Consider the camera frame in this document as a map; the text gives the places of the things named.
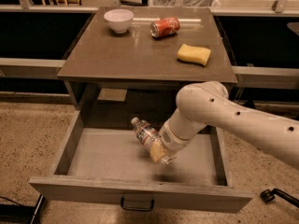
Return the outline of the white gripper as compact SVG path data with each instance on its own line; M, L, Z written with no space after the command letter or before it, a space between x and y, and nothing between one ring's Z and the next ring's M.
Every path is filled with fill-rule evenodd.
M185 148L190 140L183 140L176 137L169 128L169 122L166 121L159 131L159 135L162 139L156 139L150 148L150 157L154 162L158 162L165 156L169 160L173 160L177 157L177 153Z

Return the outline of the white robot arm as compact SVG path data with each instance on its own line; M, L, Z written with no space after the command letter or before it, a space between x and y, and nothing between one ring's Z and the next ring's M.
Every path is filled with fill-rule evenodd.
M182 150L206 126L214 126L299 169L299 121L233 103L217 81L181 88L176 104L159 131L169 150Z

